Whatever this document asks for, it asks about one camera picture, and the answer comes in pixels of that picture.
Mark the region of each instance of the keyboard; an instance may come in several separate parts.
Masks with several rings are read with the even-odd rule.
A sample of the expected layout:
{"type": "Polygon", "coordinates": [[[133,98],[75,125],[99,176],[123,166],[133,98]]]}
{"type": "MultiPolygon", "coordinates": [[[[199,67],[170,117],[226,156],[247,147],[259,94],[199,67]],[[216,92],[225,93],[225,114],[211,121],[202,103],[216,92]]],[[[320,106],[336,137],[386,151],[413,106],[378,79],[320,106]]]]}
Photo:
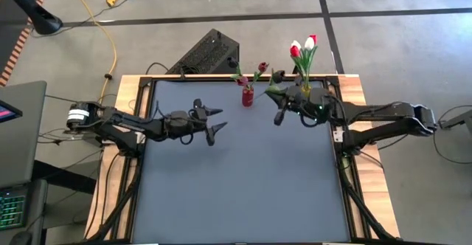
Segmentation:
{"type": "Polygon", "coordinates": [[[0,190],[0,231],[24,227],[28,187],[0,190]]]}

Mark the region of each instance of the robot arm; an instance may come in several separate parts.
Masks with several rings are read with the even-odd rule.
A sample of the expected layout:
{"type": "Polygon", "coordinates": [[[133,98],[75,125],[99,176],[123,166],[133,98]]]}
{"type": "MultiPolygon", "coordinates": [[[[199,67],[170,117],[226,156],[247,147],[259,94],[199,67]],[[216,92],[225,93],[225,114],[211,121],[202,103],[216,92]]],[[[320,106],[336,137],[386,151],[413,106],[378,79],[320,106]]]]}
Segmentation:
{"type": "Polygon", "coordinates": [[[185,145],[192,142],[193,134],[205,132],[208,145],[214,145],[215,134],[227,122],[208,128],[207,120],[209,116],[222,111],[207,108],[197,99],[188,112],[173,111],[167,115],[161,114],[162,117],[158,119],[144,119],[96,102],[79,102],[71,105],[67,127],[72,133],[94,132],[101,139],[115,142],[121,154],[138,157],[141,148],[136,132],[157,142],[190,136],[189,142],[182,142],[185,145]]]}
{"type": "Polygon", "coordinates": [[[274,118],[275,125],[282,124],[286,111],[293,111],[300,115],[302,124],[309,128],[327,121],[345,126],[345,131],[337,132],[335,137],[336,142],[342,142],[345,153],[355,153],[367,144],[402,134],[428,137],[437,129],[433,112],[422,105],[396,102],[382,106],[357,106],[340,101],[322,88],[312,88],[306,97],[300,86],[289,86],[266,94],[279,109],[274,118]],[[311,119],[314,124],[307,124],[305,118],[311,119]],[[366,131],[349,130],[347,126],[356,121],[390,123],[366,131]]]}

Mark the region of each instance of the gray table surface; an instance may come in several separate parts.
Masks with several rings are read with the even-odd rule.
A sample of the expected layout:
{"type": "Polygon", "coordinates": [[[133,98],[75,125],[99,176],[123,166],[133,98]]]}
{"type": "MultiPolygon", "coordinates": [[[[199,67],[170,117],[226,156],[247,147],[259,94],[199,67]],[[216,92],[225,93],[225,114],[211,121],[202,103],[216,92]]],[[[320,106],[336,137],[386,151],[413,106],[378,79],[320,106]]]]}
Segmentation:
{"type": "MultiPolygon", "coordinates": [[[[256,83],[256,95],[266,86],[256,83]]],[[[229,124],[212,147],[202,133],[187,146],[147,144],[133,243],[349,240],[328,125],[305,128],[287,113],[277,127],[276,105],[262,96],[244,108],[232,82],[156,84],[164,113],[195,98],[224,110],[209,124],[229,124]]]]}

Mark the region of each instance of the computer monitor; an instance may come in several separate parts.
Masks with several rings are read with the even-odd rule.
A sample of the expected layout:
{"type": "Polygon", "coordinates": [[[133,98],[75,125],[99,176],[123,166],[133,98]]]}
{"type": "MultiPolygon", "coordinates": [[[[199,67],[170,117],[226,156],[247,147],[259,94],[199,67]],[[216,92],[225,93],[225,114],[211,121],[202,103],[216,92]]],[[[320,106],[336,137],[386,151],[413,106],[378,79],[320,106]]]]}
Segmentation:
{"type": "Polygon", "coordinates": [[[23,116],[21,110],[0,100],[0,123],[23,116]]]}

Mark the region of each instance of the vase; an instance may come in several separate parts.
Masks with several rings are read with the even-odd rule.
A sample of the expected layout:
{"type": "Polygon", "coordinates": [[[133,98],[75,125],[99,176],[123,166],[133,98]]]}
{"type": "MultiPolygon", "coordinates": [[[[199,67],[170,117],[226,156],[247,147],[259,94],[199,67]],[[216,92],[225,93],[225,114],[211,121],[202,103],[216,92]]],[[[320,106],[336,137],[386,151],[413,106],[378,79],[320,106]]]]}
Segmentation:
{"type": "Polygon", "coordinates": [[[243,106],[246,108],[252,106],[252,101],[254,101],[254,89],[249,90],[243,87],[243,106]]]}

